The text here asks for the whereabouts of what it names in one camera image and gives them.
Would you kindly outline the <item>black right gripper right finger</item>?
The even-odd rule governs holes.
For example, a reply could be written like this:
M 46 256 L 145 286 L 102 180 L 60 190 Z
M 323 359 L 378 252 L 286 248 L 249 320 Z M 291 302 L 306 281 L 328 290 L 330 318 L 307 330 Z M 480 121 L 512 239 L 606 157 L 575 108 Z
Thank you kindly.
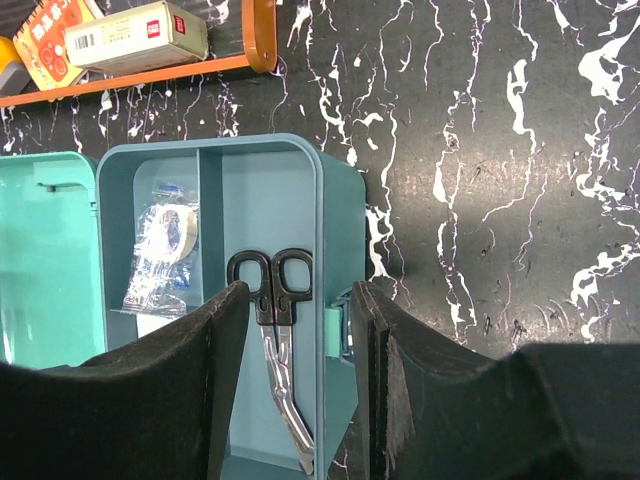
M 639 348 L 529 344 L 499 360 L 351 294 L 369 479 L 635 479 Z

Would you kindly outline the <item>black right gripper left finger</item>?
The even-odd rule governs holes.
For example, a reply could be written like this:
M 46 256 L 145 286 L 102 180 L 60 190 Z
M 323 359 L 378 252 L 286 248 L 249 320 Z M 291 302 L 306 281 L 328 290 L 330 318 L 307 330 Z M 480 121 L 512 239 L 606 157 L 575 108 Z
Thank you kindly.
M 1 368 L 5 479 L 217 479 L 249 324 L 231 283 L 77 367 Z

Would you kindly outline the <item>green plastic medicine box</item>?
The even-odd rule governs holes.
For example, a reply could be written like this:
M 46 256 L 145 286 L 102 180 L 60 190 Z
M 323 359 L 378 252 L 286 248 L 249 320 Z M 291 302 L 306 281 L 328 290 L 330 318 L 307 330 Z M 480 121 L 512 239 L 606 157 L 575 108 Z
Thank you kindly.
M 297 260 L 284 269 L 289 288 L 313 287 L 312 299 L 295 306 L 294 395 L 314 438 L 315 467 L 324 470 L 357 406 L 356 377 L 347 359 L 348 293 L 365 274 L 365 184 L 348 164 L 299 137 L 282 136 L 296 139 L 316 164 L 316 244 L 283 249 L 302 248 L 313 257 L 312 274 Z M 77 365 L 109 349 L 97 195 L 102 158 L 68 151 L 1 161 L 6 362 Z M 240 279 L 258 288 L 259 266 L 242 264 Z

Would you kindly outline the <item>black scissors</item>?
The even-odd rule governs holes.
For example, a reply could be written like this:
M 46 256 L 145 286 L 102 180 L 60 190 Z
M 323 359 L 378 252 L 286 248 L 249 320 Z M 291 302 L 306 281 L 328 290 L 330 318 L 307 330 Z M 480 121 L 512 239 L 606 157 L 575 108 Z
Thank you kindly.
M 293 290 L 286 281 L 284 265 L 288 261 L 303 262 L 313 273 L 312 254 L 302 248 L 283 249 L 269 257 L 258 250 L 243 250 L 228 261 L 228 283 L 240 279 L 241 265 L 254 262 L 260 269 L 259 288 L 249 293 L 256 311 L 271 395 L 298 454 L 299 465 L 306 475 L 314 472 L 314 438 L 300 413 L 294 395 L 293 326 L 295 306 L 312 299 L 312 286 Z

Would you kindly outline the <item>small round clear packet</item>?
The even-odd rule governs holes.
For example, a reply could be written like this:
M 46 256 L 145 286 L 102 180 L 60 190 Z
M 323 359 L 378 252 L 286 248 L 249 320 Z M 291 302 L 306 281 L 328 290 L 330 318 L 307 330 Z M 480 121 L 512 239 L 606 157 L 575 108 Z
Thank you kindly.
M 187 312 L 187 294 L 199 246 L 197 192 L 157 181 L 138 217 L 122 310 L 175 319 Z

